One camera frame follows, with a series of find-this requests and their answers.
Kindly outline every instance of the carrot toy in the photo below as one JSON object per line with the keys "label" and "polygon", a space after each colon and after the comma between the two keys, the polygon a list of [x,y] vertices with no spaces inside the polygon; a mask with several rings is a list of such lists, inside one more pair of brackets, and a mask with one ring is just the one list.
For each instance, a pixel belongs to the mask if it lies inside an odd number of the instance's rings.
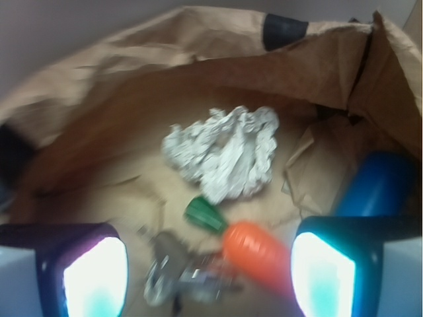
{"label": "carrot toy", "polygon": [[258,225],[249,221],[228,224],[203,197],[194,198],[184,216],[195,225],[222,235],[223,256],[261,285],[293,298],[290,251]]}

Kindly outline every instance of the orange carrot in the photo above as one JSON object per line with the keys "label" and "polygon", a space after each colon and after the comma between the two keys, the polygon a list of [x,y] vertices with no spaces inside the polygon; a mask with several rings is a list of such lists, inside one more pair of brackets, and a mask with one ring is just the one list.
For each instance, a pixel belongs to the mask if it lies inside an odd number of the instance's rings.
{"label": "orange carrot", "polygon": [[223,255],[243,273],[285,297],[293,298],[290,251],[254,223],[229,225]]}

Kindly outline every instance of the brown paper bag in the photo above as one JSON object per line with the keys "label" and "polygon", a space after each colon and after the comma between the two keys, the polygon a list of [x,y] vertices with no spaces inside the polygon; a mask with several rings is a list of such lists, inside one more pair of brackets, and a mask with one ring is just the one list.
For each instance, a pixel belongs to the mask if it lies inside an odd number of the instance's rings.
{"label": "brown paper bag", "polygon": [[[421,69],[421,56],[403,34],[375,13],[372,28],[302,24],[302,40],[266,53],[262,41],[272,19],[185,7],[35,74],[0,107],[0,118],[43,148],[20,181],[12,221],[122,217],[135,227],[173,229],[195,249],[219,248],[217,238],[183,220],[199,189],[160,154],[170,125],[204,120],[214,107],[271,106],[279,114],[272,183],[250,200],[225,201],[221,208],[229,221],[256,221],[288,245],[300,211],[330,213],[370,151],[399,151],[421,164],[421,76],[414,67]],[[322,119],[316,105],[337,115]],[[286,180],[292,196],[282,192]],[[151,255],[143,242],[128,241],[126,314],[168,314],[168,306],[155,310],[142,300]],[[295,314],[246,284],[244,293],[206,311],[192,304],[187,316]],[[258,304],[258,297],[266,300]]]}

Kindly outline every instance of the led light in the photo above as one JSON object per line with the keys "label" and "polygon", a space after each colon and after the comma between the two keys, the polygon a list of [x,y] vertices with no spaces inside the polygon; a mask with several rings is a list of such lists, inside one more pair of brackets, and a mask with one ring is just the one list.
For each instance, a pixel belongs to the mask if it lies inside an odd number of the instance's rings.
{"label": "led light", "polygon": [[69,317],[118,316],[128,284],[124,243],[107,237],[77,258],[63,272]]}
{"label": "led light", "polygon": [[351,316],[356,264],[311,232],[295,239],[291,275],[306,316]]}

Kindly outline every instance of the blue object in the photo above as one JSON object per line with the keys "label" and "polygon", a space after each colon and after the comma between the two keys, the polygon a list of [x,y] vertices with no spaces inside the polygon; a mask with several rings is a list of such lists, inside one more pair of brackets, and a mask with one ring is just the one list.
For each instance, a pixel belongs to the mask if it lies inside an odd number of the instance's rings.
{"label": "blue object", "polygon": [[360,167],[335,215],[398,215],[415,179],[416,169],[408,158],[395,153],[374,152]]}

